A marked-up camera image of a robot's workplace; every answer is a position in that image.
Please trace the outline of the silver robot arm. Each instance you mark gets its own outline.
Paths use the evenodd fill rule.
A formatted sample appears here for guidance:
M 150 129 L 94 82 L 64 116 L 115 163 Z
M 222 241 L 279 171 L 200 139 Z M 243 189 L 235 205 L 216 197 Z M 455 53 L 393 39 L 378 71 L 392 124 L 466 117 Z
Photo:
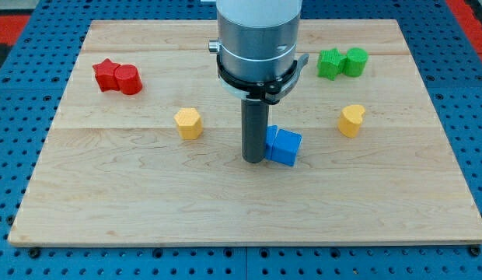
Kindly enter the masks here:
M 218 37 L 208 43 L 220 65 L 247 82 L 267 82 L 291 67 L 302 0 L 217 0 Z

